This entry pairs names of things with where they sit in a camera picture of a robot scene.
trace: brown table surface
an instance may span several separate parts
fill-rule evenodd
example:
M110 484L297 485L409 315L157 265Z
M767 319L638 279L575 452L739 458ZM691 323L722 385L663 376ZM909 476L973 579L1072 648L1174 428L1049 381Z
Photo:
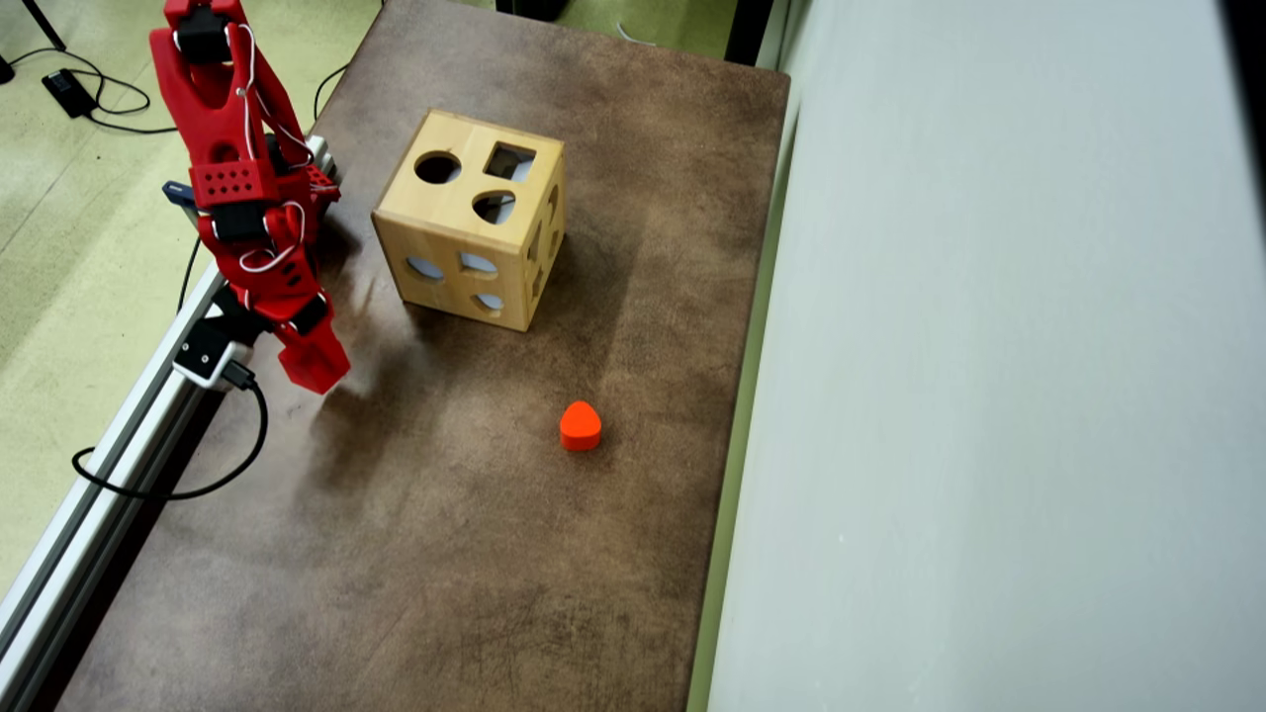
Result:
M685 706L784 75L391 0L315 133L344 175L324 284L351 374L252 367L258 462L167 505L66 709ZM532 329L401 304L370 224L428 106L560 138L568 234ZM576 399L603 445L558 446ZM220 405L179 489L256 435Z

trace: floor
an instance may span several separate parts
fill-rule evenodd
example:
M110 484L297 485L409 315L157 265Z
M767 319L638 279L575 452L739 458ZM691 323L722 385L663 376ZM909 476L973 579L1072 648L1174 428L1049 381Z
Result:
M153 98L148 111L118 123L171 125L146 42L162 22L156 4L41 5L70 51ZM310 123L318 84L352 56L379 6L247 0L301 122ZM558 24L617 34L622 22L637 39L720 57L733 9L734 0L571 0ZM0 54L11 61L44 46L20 3L0 3ZM70 454L96 442L175 315L194 245L184 213L160 194L167 180L187 181L179 136L68 119L39 77L76 66L35 54L0 86L0 592L73 481ZM134 101L108 86L101 104ZM195 275L205 261L204 251Z

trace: white wall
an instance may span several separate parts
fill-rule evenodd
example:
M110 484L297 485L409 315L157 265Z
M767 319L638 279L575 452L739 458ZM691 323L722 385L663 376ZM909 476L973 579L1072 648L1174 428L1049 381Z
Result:
M1266 251L1213 3L804 27L710 708L1266 708Z

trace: power adapter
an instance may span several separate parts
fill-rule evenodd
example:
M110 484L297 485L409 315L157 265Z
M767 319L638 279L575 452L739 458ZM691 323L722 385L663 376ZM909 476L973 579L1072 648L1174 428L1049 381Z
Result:
M96 101L70 70L57 70L43 81L44 89L57 99L70 118L76 119L96 109Z

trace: red robot arm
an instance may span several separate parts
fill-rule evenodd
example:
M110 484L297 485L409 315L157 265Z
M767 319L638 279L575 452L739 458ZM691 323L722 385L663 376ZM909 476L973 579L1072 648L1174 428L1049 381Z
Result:
M290 98L238 0L167 0L149 34L158 87L189 148L203 245L238 300L281 340L295 384L325 393L351 367L308 246L338 186L313 163ZM265 132L275 133L275 143Z

